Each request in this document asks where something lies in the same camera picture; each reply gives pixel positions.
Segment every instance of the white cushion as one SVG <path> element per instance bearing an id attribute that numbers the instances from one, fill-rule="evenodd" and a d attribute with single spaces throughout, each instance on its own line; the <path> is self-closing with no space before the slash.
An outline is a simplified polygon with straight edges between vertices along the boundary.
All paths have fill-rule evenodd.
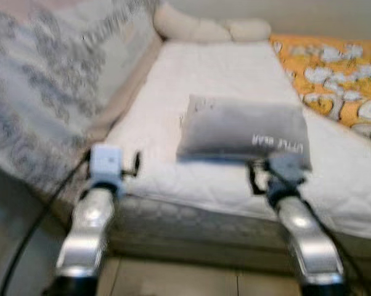
<path id="1" fill-rule="evenodd" d="M 271 26 L 258 18 L 225 20 L 220 24 L 208 18 L 191 17 L 168 3 L 156 10 L 154 27 L 164 37 L 193 42 L 260 41 L 271 34 Z"/>
<path id="2" fill-rule="evenodd" d="M 259 18 L 226 20 L 223 25 L 229 30 L 232 39 L 240 42 L 268 39 L 272 31 L 270 24 Z"/>
<path id="3" fill-rule="evenodd" d="M 218 23 L 183 14 L 168 3 L 156 10 L 154 27 L 164 37 L 176 40 L 230 41 L 230 34 Z"/>

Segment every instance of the yellow bedsheet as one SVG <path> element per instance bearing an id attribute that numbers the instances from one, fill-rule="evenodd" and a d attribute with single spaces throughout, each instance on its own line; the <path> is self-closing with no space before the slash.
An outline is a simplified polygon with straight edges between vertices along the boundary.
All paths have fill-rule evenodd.
<path id="1" fill-rule="evenodd" d="M 371 41 L 272 35 L 301 100 L 371 138 Z"/>

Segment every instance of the quilted mattress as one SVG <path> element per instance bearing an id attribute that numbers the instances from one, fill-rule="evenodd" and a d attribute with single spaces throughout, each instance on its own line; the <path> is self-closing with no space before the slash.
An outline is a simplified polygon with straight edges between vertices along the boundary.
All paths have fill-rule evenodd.
<path id="1" fill-rule="evenodd" d="M 124 166 L 142 152 L 141 172 L 120 201 L 115 250 L 290 270 L 275 215 L 252 195 L 243 165 L 176 161 L 190 94 L 301 104 L 268 42 L 166 43 L 107 138 L 123 149 Z M 371 278 L 371 141 L 307 108 L 304 116 L 313 171 L 301 193 Z"/>

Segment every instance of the black cable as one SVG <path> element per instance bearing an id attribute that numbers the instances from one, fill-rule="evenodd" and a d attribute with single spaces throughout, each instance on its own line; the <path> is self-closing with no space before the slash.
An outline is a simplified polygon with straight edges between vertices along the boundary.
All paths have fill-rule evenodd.
<path id="1" fill-rule="evenodd" d="M 75 175 L 75 173 L 79 170 L 79 168 L 82 166 L 82 164 L 89 159 L 89 151 L 85 153 L 83 158 L 77 163 L 74 169 L 69 172 L 67 177 L 62 181 L 62 183 L 59 185 L 59 187 L 55 190 L 55 192 L 50 196 L 50 199 L 45 204 L 43 209 L 41 210 L 40 214 L 36 217 L 28 231 L 26 232 L 24 238 L 22 239 L 20 245 L 16 249 L 16 253 L 14 254 L 9 267 L 7 268 L 6 274 L 4 276 L 4 279 L 1 284 L 0 288 L 0 296 L 6 296 L 6 292 L 9 288 L 10 281 L 13 277 L 14 271 L 21 259 L 21 255 L 23 254 L 26 246 L 30 242 L 33 234 L 36 232 L 36 230 L 39 228 L 40 224 L 43 222 L 43 219 L 47 216 L 47 214 L 50 212 L 51 206 L 54 203 L 54 201 L 57 199 L 58 195 L 64 189 L 65 185 L 68 183 L 69 180 L 72 179 L 72 177 Z"/>
<path id="2" fill-rule="evenodd" d="M 253 190 L 254 195 L 262 195 L 265 194 L 266 191 L 259 188 L 259 186 L 256 183 L 256 173 L 255 173 L 255 161 L 251 160 L 246 163 L 246 166 L 248 167 L 248 180 L 251 185 L 251 189 Z"/>
<path id="3" fill-rule="evenodd" d="M 298 190 L 298 188 L 294 187 L 290 182 L 288 182 L 281 174 L 279 174 L 278 172 L 274 171 L 274 170 L 270 170 L 270 172 L 275 176 L 277 177 L 277 179 L 279 179 L 282 183 L 284 183 L 284 185 L 286 185 L 287 187 L 289 187 L 291 190 L 294 190 L 295 192 L 297 192 L 298 196 L 300 197 L 300 201 L 302 201 L 302 203 L 305 204 L 305 206 L 308 208 L 310 214 L 314 217 L 314 219 L 316 219 L 317 223 L 319 224 L 319 226 L 322 228 L 322 230 L 326 233 L 326 235 L 328 235 L 328 237 L 332 240 L 332 242 L 336 245 L 336 247 L 338 248 L 338 251 L 341 253 L 341 256 L 343 258 L 345 258 L 348 263 L 350 264 L 350 266 L 352 267 L 353 271 L 355 272 L 358 280 L 359 280 L 359 283 L 361 284 L 362 288 L 365 290 L 365 293 L 366 293 L 366 296 L 371 296 L 371 290 L 370 290 L 370 287 L 369 285 L 366 283 L 366 280 L 365 280 L 365 277 L 364 275 L 362 274 L 362 271 L 361 269 L 358 267 L 357 263 L 355 262 L 354 258 L 350 255 L 350 253 L 346 250 L 346 248 L 344 247 L 344 245 L 336 238 L 336 236 L 334 235 L 334 233 L 331 231 L 331 229 L 328 228 L 328 226 L 325 225 L 324 222 L 321 221 L 321 219 L 319 218 L 319 216 L 317 215 L 316 211 L 312 208 L 311 204 L 307 201 L 307 200 L 304 200 Z"/>

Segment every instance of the tile floor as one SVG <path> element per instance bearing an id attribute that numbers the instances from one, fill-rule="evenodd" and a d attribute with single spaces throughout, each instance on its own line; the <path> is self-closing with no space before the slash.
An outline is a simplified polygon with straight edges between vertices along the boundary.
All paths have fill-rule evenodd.
<path id="1" fill-rule="evenodd" d="M 291 277 L 133 258 L 107 260 L 99 296 L 299 296 Z"/>

